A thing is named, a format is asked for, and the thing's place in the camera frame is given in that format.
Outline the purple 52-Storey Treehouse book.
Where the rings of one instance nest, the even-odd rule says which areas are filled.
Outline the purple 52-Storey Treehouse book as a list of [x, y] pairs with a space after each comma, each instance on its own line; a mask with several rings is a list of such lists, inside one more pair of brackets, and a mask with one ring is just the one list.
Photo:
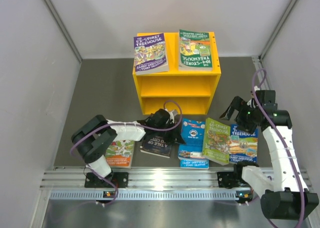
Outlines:
[[133, 69], [136, 75], [147, 75], [169, 71], [164, 33], [135, 36], [133, 39]]

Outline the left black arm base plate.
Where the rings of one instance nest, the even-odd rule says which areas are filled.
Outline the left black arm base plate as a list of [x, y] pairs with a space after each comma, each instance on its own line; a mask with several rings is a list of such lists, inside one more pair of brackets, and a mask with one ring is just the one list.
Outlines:
[[[127, 188], [129, 181], [128, 172], [113, 172], [106, 179], [115, 185], [117, 188]], [[89, 172], [85, 176], [85, 188], [113, 188], [112, 185], [97, 177], [94, 173]]]

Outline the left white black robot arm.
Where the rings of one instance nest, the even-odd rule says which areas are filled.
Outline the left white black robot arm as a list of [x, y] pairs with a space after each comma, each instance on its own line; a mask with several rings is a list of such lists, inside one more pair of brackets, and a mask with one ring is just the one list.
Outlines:
[[107, 148], [116, 141], [141, 141], [160, 136], [167, 144], [185, 144], [179, 129], [182, 118], [176, 120], [176, 110], [159, 109], [144, 120], [116, 122], [96, 115], [76, 131], [71, 142], [89, 169], [95, 173], [95, 180], [103, 187], [113, 182], [113, 171], [106, 161]]

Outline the blue back-cover book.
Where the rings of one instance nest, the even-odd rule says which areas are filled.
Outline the blue back-cover book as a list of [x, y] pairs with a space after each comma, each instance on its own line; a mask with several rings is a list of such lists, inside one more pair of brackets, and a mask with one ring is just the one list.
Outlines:
[[205, 122], [183, 118], [181, 137], [184, 145], [179, 145], [177, 157], [180, 160], [205, 160], [203, 153], [203, 141]]

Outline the green 104-Storey Treehouse book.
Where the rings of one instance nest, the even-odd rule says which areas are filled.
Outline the green 104-Storey Treehouse book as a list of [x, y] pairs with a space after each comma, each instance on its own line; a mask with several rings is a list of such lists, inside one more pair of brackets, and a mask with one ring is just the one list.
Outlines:
[[180, 71], [211, 71], [211, 40], [208, 32], [179, 30]]

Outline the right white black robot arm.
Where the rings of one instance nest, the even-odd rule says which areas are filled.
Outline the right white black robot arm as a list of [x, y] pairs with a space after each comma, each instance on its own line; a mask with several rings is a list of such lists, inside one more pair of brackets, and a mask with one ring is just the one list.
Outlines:
[[267, 219], [301, 222], [319, 205], [319, 197], [303, 181], [293, 147], [290, 114], [278, 109], [274, 90], [258, 89], [252, 94], [249, 102], [234, 97], [221, 118], [229, 120], [237, 111], [235, 123], [240, 131], [253, 134], [257, 127], [261, 128], [269, 149], [273, 179], [255, 162], [238, 162], [234, 165], [233, 182], [253, 189]]

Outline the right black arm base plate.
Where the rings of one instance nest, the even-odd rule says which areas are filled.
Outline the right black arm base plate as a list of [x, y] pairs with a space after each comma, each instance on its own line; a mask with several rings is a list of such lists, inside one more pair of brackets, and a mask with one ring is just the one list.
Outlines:
[[217, 172], [219, 188], [232, 189], [239, 187], [239, 178], [235, 172]]

